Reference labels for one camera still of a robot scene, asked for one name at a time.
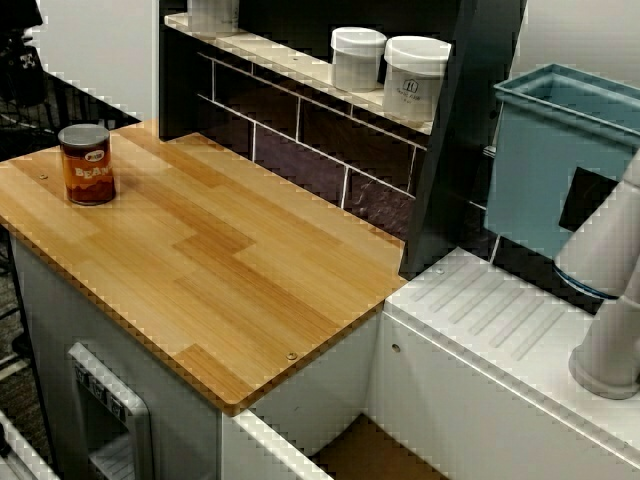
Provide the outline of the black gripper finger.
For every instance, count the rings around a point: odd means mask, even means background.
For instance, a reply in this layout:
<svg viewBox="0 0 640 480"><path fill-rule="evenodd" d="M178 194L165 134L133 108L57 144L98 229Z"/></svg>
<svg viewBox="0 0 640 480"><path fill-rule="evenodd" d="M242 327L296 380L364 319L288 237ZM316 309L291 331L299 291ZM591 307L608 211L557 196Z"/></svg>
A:
<svg viewBox="0 0 640 480"><path fill-rule="evenodd" d="M10 44L5 48L5 99L35 106L46 97L44 71L35 47Z"/></svg>

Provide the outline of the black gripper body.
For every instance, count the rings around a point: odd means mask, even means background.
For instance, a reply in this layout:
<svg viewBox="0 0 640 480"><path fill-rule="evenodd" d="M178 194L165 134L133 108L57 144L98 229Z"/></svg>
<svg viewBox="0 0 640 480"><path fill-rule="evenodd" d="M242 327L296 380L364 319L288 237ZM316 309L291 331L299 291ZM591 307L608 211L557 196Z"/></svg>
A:
<svg viewBox="0 0 640 480"><path fill-rule="evenodd" d="M35 0L1 0L1 47L11 40L20 40L25 32L43 24L43 17Z"/></svg>

